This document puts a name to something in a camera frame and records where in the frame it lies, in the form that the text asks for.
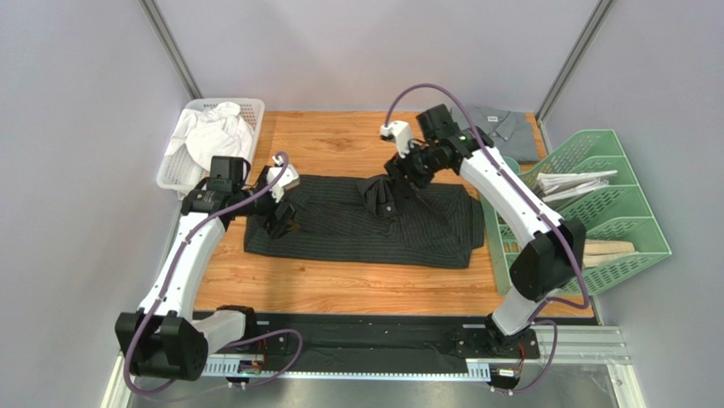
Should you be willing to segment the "dark pinstriped long sleeve shirt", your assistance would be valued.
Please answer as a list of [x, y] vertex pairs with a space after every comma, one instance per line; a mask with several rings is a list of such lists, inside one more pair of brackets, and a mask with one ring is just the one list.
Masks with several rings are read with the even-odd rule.
[[293, 230], [271, 238], [250, 218], [245, 252], [465, 269], [484, 245], [484, 210], [460, 184], [431, 184], [406, 196], [387, 175], [303, 175], [285, 197], [295, 210]]

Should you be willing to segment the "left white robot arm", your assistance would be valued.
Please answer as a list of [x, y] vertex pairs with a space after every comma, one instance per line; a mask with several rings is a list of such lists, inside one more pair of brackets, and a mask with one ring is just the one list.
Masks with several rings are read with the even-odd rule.
[[182, 200], [177, 234], [161, 272], [137, 310], [120, 314], [115, 323], [128, 381], [194, 381], [209, 355], [242, 340], [252, 329], [249, 308], [222, 306], [194, 321], [194, 304], [231, 221], [257, 217], [273, 237], [285, 233], [293, 211], [282, 200], [300, 178], [285, 152], [273, 161], [247, 185], [251, 165], [246, 159], [214, 156], [210, 173]]

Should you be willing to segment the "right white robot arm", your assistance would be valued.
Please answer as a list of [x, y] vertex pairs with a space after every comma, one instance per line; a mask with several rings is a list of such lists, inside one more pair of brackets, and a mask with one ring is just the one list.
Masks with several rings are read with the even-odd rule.
[[397, 152], [385, 165], [390, 176], [415, 194], [435, 173], [451, 169], [494, 206], [521, 248], [509, 268], [512, 288], [489, 316], [492, 336], [519, 336], [543, 303], [580, 274], [585, 226], [549, 208], [505, 163], [492, 140], [475, 124], [462, 130], [445, 105], [417, 116], [425, 139], [416, 144], [410, 124], [387, 120], [381, 138]]

